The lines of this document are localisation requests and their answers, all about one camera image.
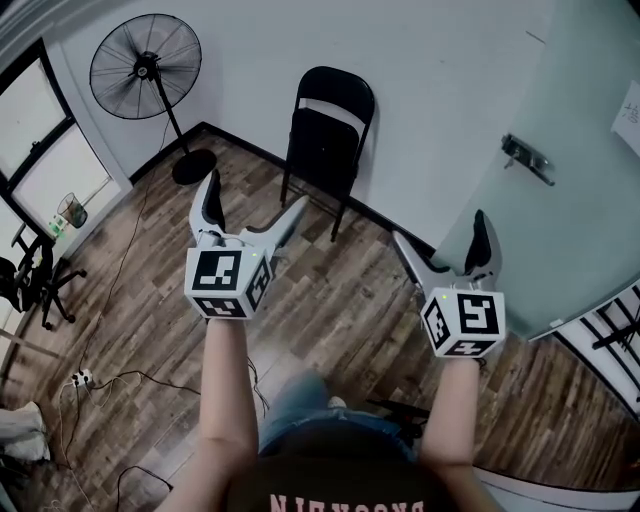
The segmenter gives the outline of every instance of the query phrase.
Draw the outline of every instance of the electrical cable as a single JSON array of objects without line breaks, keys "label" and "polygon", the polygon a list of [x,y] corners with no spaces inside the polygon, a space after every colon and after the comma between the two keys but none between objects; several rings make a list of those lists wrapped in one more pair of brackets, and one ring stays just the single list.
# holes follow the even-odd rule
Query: electrical cable
[{"label": "electrical cable", "polygon": [[[164,127],[164,132],[162,134],[162,142],[160,144],[160,148],[158,149],[158,153],[162,150],[162,147],[164,146],[164,141],[166,139],[167,136],[167,128],[169,127],[169,123],[171,122],[171,118],[167,119],[167,124]],[[87,350],[89,349],[89,345],[91,344],[91,341],[93,340],[93,337],[95,336],[96,332],[98,331],[98,328],[100,327],[100,323],[102,321],[102,318],[104,316],[104,311],[106,310],[109,301],[111,299],[111,294],[113,293],[113,289],[115,288],[116,283],[118,282],[118,278],[120,277],[120,273],[122,272],[122,267],[124,266],[124,262],[127,259],[127,255],[129,254],[129,249],[131,249],[131,246],[133,245],[133,240],[136,237],[136,233],[138,232],[138,224],[140,223],[140,218],[142,217],[142,214],[144,213],[144,209],[145,206],[147,205],[147,198],[149,196],[149,189],[151,188],[151,183],[153,183],[153,178],[155,177],[155,172],[156,172],[156,167],[154,167],[151,176],[149,178],[149,183],[147,183],[147,188],[144,192],[144,200],[142,202],[142,207],[140,208],[140,212],[138,213],[138,218],[136,219],[136,224],[135,227],[133,229],[133,234],[131,235],[131,239],[129,240],[129,244],[127,245],[127,249],[124,252],[124,255],[122,256],[122,260],[120,261],[120,267],[118,268],[118,273],[116,274],[115,279],[113,280],[113,283],[111,284],[111,288],[109,289],[109,294],[107,295],[107,300],[105,301],[104,305],[102,306],[102,309],[100,310],[100,314],[98,316],[98,321],[96,322],[96,326],[94,327],[93,331],[91,332],[91,335],[87,338],[87,342],[85,343],[84,346],[84,350],[82,351],[82,355],[80,357],[80,362],[78,363],[78,372],[80,372],[82,370],[82,362],[84,361],[84,358],[87,354]],[[87,495],[85,494],[84,490],[82,489],[82,487],[80,486],[80,482],[78,482],[78,479],[75,476],[75,473],[73,471],[73,468],[71,467],[71,464],[69,463],[69,459],[67,458],[67,453],[69,452],[69,447],[71,446],[71,442],[73,441],[73,438],[75,436],[76,433],[76,429],[78,428],[78,422],[80,421],[80,394],[78,392],[78,388],[76,387],[76,400],[77,400],[77,409],[76,409],[76,421],[73,425],[73,429],[71,430],[71,436],[69,437],[69,442],[67,443],[67,446],[65,448],[63,440],[62,440],[62,410],[61,410],[61,405],[60,405],[60,398],[62,397],[62,390],[64,388],[66,388],[67,386],[72,385],[71,383],[67,383],[65,385],[62,386],[62,388],[60,388],[60,393],[58,396],[58,412],[60,413],[60,444],[61,444],[61,449],[64,455],[65,460],[67,461],[67,465],[69,466],[69,470],[71,471],[71,474],[73,475],[74,480],[76,481],[76,484],[78,484],[78,487],[80,489],[80,491],[82,492],[82,495],[85,497],[85,499],[87,500],[87,503],[89,504],[89,506],[91,507],[91,510],[95,509],[93,508],[93,505],[91,504],[91,501],[89,501],[89,498],[87,498]]]},{"label": "electrical cable", "polygon": [[160,384],[161,386],[168,386],[170,388],[175,388],[175,389],[184,389],[185,391],[190,391],[191,393],[195,393],[196,395],[200,396],[200,391],[196,391],[195,389],[190,388],[188,386],[176,386],[175,384],[171,384],[171,382],[162,382],[162,381],[156,380],[153,377],[150,377],[149,375],[147,375],[146,373],[144,373],[144,372],[142,372],[140,370],[131,370],[131,371],[128,371],[128,372],[122,372],[122,373],[116,375],[113,379],[110,379],[107,382],[105,382],[104,384],[101,384],[100,386],[92,386],[91,390],[92,391],[97,391],[99,389],[106,388],[108,385],[112,384],[114,380],[116,380],[116,379],[122,380],[121,377],[124,377],[125,375],[131,375],[133,373],[137,373],[139,376],[146,377],[150,381],[155,382],[156,384]]},{"label": "electrical cable", "polygon": [[[89,500],[89,497],[87,496],[87,494],[84,492],[84,489],[80,485],[80,482],[78,481],[78,478],[76,477],[75,471],[73,471],[73,468],[71,467],[71,463],[69,462],[69,459],[67,457],[67,452],[69,451],[69,446],[71,445],[71,440],[73,439],[73,432],[72,432],[72,435],[71,435],[71,439],[69,439],[69,443],[67,444],[67,448],[65,449],[65,447],[64,447],[64,433],[63,433],[63,426],[62,426],[62,392],[64,391],[64,389],[67,386],[73,386],[73,384],[71,382],[67,382],[64,386],[62,386],[60,388],[60,393],[58,393],[58,416],[60,418],[60,448],[62,449],[62,454],[64,455],[64,460],[67,461],[67,465],[69,466],[69,471],[71,471],[71,476],[73,476],[73,479],[75,480],[76,485],[78,486],[78,489],[80,489],[80,492],[84,496],[84,499],[87,500],[87,503],[89,504],[89,508],[91,508],[91,510],[93,510],[93,512],[96,512],[96,509],[93,508],[93,505],[91,504],[91,501]],[[80,419],[80,395],[78,394],[78,388],[76,388],[76,399],[77,399],[77,402],[76,402],[77,408],[76,408],[76,423],[75,423],[74,428],[73,428],[74,432],[75,432],[76,427],[78,426],[78,420]]]},{"label": "electrical cable", "polygon": [[[164,141],[167,136],[167,128],[169,127],[170,121],[171,119],[167,119],[167,124],[164,127],[164,134],[162,135],[162,143],[160,144],[160,149],[158,149],[158,153],[162,150],[162,146],[164,146]],[[94,327],[93,331],[91,332],[91,335],[87,338],[87,342],[85,343],[84,350],[82,351],[82,356],[80,357],[80,362],[78,363],[78,371],[82,370],[82,362],[84,361],[84,358],[87,355],[87,350],[89,349],[89,345],[91,344],[93,337],[95,336],[96,332],[98,332],[98,328],[100,327],[100,323],[102,322],[102,317],[104,316],[104,312],[107,309],[107,306],[109,305],[109,301],[111,300],[111,294],[113,293],[113,289],[115,288],[116,283],[118,282],[118,278],[120,277],[120,273],[122,272],[122,267],[124,266],[124,262],[127,259],[127,255],[129,254],[129,249],[131,249],[131,246],[133,245],[133,241],[136,238],[136,234],[138,232],[138,224],[140,223],[140,218],[142,217],[144,208],[145,206],[147,206],[147,197],[149,195],[149,189],[151,188],[151,183],[153,183],[153,178],[155,177],[156,168],[157,167],[153,168],[153,171],[151,172],[151,176],[149,178],[149,183],[147,183],[147,188],[144,192],[144,200],[142,202],[142,207],[140,208],[140,212],[138,213],[138,218],[136,219],[136,225],[133,228],[133,234],[131,235],[131,239],[129,240],[129,245],[127,245],[127,249],[124,251],[124,255],[122,256],[122,260],[120,261],[120,267],[118,268],[118,273],[116,274],[116,277],[113,280],[113,283],[111,284],[111,288],[109,289],[109,294],[107,295],[107,300],[105,301],[104,306],[102,306],[102,309],[100,310],[100,314],[98,315],[98,321],[96,322],[96,326]]]},{"label": "electrical cable", "polygon": [[256,365],[253,364],[253,361],[249,356],[247,356],[247,361],[249,362],[249,368],[253,371],[253,391],[255,391],[256,395],[258,395],[258,398],[262,402],[262,417],[266,418],[267,411],[270,409],[269,402],[258,388],[258,370],[256,369]]},{"label": "electrical cable", "polygon": [[[138,385],[136,386],[136,388],[140,387],[140,385],[142,384],[142,375],[138,374],[138,379],[139,379],[139,381],[138,381]],[[122,379],[122,378],[120,378],[120,377],[114,377],[113,379],[111,379],[111,381],[110,381],[110,382],[111,382],[111,386],[109,387],[109,394],[107,395],[106,400],[105,400],[104,402],[102,402],[101,404],[97,404],[97,403],[95,403],[95,402],[93,401],[93,397],[91,396],[91,392],[89,391],[89,388],[85,386],[85,388],[84,388],[84,389],[85,389],[85,391],[87,392],[87,396],[89,397],[89,400],[91,401],[91,403],[92,403],[95,407],[97,407],[98,409],[102,409],[105,405],[107,405],[107,402],[109,401],[109,398],[111,398],[111,392],[113,391],[113,383],[114,383],[116,380],[121,380],[121,381],[122,381],[122,382],[124,382],[126,385],[129,385],[129,383],[128,383],[126,380],[124,380],[124,379]]]},{"label": "electrical cable", "polygon": [[[164,133],[162,135],[162,143],[160,144],[160,149],[158,150],[158,152],[160,152],[162,150],[162,147],[164,146],[164,141],[167,135],[167,128],[169,127],[169,123],[170,123],[170,119],[167,120],[167,124],[164,127]],[[136,234],[138,232],[138,225],[140,223],[140,219],[142,218],[142,214],[144,213],[144,209],[147,205],[147,198],[149,195],[149,189],[151,188],[151,184],[153,183],[153,179],[155,177],[155,172],[156,172],[156,168],[153,169],[152,174],[149,178],[149,182],[147,183],[147,188],[145,189],[145,193],[144,193],[144,199],[142,202],[142,207],[140,208],[140,212],[138,213],[138,217],[136,219],[136,223],[135,223],[135,227],[133,229],[133,234],[131,235],[131,239],[129,240],[129,244],[127,245],[127,248],[124,252],[124,255],[122,256],[122,260],[120,261],[120,266],[118,267],[118,272],[116,273],[116,277],[113,280],[113,283],[111,284],[111,288],[109,289],[109,293],[107,294],[107,299],[102,307],[102,309],[100,310],[100,314],[98,316],[98,320],[96,322],[96,325],[93,329],[93,331],[91,332],[91,335],[87,338],[87,341],[85,343],[84,346],[84,350],[82,351],[82,355],[80,357],[80,362],[78,363],[78,372],[80,372],[82,370],[82,363],[84,361],[84,358],[87,354],[87,351],[89,349],[89,346],[91,344],[91,341],[93,340],[96,332],[98,331],[98,328],[100,327],[100,323],[102,322],[102,318],[104,316],[104,311],[106,310],[107,306],[109,305],[109,301],[111,300],[111,295],[113,293],[113,290],[115,288],[116,283],[118,282],[118,278],[120,277],[120,273],[122,272],[122,268],[124,267],[124,262],[127,258],[127,255],[129,254],[129,250],[131,249],[131,246],[133,245],[133,241],[135,240]],[[249,364],[249,368],[251,368],[251,370],[253,371],[253,376],[254,376],[254,384],[253,384],[253,390],[255,391],[255,393],[258,395],[258,397],[260,398],[260,401],[262,402],[262,410],[263,410],[263,415],[266,417],[267,415],[267,410],[269,409],[269,402],[267,401],[267,399],[264,397],[264,395],[262,395],[262,393],[260,392],[260,389],[258,388],[258,371],[255,367],[255,365],[253,364],[253,361],[251,360],[251,358],[247,357],[248,359],[248,364]],[[109,381],[107,381],[105,384],[102,384],[100,386],[91,386],[90,388],[87,386],[86,387],[86,391],[87,394],[89,395],[89,400],[91,401],[91,403],[98,407],[98,408],[102,408],[106,405],[106,403],[109,401],[109,398],[111,397],[111,392],[113,391],[113,383],[116,380],[121,380],[122,382],[124,382],[125,384],[127,384],[127,382],[122,379],[122,377],[124,377],[125,375],[131,375],[133,373],[138,374],[138,377],[140,378],[140,383],[138,383],[138,386],[140,386],[140,384],[142,383],[142,377],[144,376],[145,378],[149,379],[152,382],[155,382],[156,384],[159,384],[161,386],[168,386],[171,388],[175,388],[175,389],[183,389],[186,391],[190,391],[191,393],[195,393],[196,395],[200,396],[201,393],[199,391],[196,391],[193,388],[190,388],[188,386],[176,386],[170,382],[162,382],[159,380],[154,379],[153,377],[150,377],[149,375],[147,375],[146,373],[139,371],[139,370],[132,370],[132,371],[127,371],[127,372],[123,372],[119,375],[116,375],[114,378],[110,379]],[[60,447],[62,449],[62,453],[64,455],[64,459],[67,462],[67,467],[69,469],[69,471],[71,471],[71,474],[73,476],[73,479],[75,480],[78,489],[80,489],[80,492],[82,493],[82,495],[84,496],[85,500],[87,501],[89,507],[91,508],[91,510],[93,512],[95,512],[95,509],[93,507],[93,505],[91,504],[91,501],[89,500],[87,494],[84,492],[84,490],[82,489],[82,486],[80,485],[80,482],[78,481],[78,478],[75,475],[75,472],[73,471],[73,468],[71,466],[71,463],[69,462],[68,459],[68,452],[69,452],[69,448],[71,447],[71,443],[73,442],[76,430],[78,428],[78,423],[80,422],[80,393],[78,391],[78,388],[76,387],[76,420],[74,422],[73,425],[73,429],[71,430],[71,436],[69,437],[69,442],[67,443],[67,446],[64,446],[64,436],[63,436],[63,426],[62,426],[62,403],[61,403],[61,399],[62,399],[62,391],[67,387],[67,386],[71,386],[73,385],[73,383],[71,382],[67,382],[66,384],[64,384],[61,388],[60,388],[60,393],[58,395],[58,414],[59,414],[59,418],[60,418]],[[101,404],[98,405],[93,401],[93,398],[91,396],[91,390],[100,390],[103,389],[107,386],[110,386],[109,388],[109,394],[107,395],[106,400]],[[157,478],[158,480],[162,481],[165,485],[167,485],[167,487],[169,487],[169,491],[171,491],[173,489],[173,487],[171,486],[171,484],[169,484],[169,482],[167,482],[166,480],[163,480],[161,477],[159,477],[158,475],[154,474],[153,472],[142,468],[140,466],[130,466],[128,468],[125,468],[120,475],[118,476],[118,489],[117,489],[117,501],[116,501],[116,512],[119,510],[120,508],[120,481],[122,479],[122,476],[128,472],[131,469],[139,469],[141,471],[144,471],[145,473],[149,474],[150,476]],[[50,507],[45,507],[45,509],[47,510],[55,510],[57,511],[63,511],[64,507],[62,507],[62,503],[58,500],[53,500],[51,502],[51,506]]]},{"label": "electrical cable", "polygon": [[171,492],[173,490],[173,485],[171,485],[169,482],[167,482],[164,478],[161,478],[158,475],[156,475],[153,471],[149,471],[148,469],[142,468],[140,466],[129,466],[128,468],[123,469],[122,472],[120,473],[120,475],[118,475],[118,485],[117,485],[117,487],[118,487],[117,496],[118,497],[116,499],[116,512],[118,512],[118,510],[120,510],[120,480],[122,479],[122,477],[124,476],[125,473],[127,473],[128,471],[130,471],[132,469],[139,469],[140,471],[144,471],[149,476],[152,476],[153,478],[156,478],[156,479],[160,480],[163,484],[165,484],[169,488],[169,492]]}]

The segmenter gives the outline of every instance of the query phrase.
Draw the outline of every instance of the shoe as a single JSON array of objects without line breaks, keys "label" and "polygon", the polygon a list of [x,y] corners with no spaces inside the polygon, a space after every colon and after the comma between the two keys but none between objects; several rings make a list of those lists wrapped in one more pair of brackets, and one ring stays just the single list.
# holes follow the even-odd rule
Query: shoe
[{"label": "shoe", "polygon": [[347,407],[347,402],[345,402],[339,396],[332,396],[331,398],[329,398],[329,403],[327,404],[327,407],[329,409],[335,409],[336,407],[346,408]]}]

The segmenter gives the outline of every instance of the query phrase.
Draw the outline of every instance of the power strip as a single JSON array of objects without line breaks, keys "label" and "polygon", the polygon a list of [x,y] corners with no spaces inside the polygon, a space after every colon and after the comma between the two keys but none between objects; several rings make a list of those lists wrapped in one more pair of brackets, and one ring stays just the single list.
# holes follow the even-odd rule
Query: power strip
[{"label": "power strip", "polygon": [[82,386],[87,386],[93,383],[93,375],[90,370],[80,370],[78,373],[74,373],[71,376],[71,382],[73,382],[75,387],[81,388]]}]

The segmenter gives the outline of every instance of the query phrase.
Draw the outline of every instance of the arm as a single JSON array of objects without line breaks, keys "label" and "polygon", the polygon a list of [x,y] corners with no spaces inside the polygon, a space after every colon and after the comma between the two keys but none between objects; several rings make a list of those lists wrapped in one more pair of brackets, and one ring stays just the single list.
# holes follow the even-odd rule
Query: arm
[{"label": "arm", "polygon": [[242,322],[209,321],[201,392],[195,453],[160,512],[220,510],[231,477],[257,458],[258,427]]},{"label": "arm", "polygon": [[440,477],[461,512],[501,510],[473,473],[479,380],[476,361],[446,362],[420,446],[421,464]]}]

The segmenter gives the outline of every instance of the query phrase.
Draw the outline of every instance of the jeans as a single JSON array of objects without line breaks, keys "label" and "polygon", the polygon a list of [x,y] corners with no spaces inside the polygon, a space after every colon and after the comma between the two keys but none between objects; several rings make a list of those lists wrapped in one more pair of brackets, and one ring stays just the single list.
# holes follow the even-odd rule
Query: jeans
[{"label": "jeans", "polygon": [[314,370],[306,370],[290,379],[273,401],[267,416],[260,426],[260,452],[279,437],[310,421],[350,421],[357,425],[386,434],[407,456],[414,461],[415,454],[399,439],[400,426],[375,414],[352,411],[344,407],[329,409],[329,391]]}]

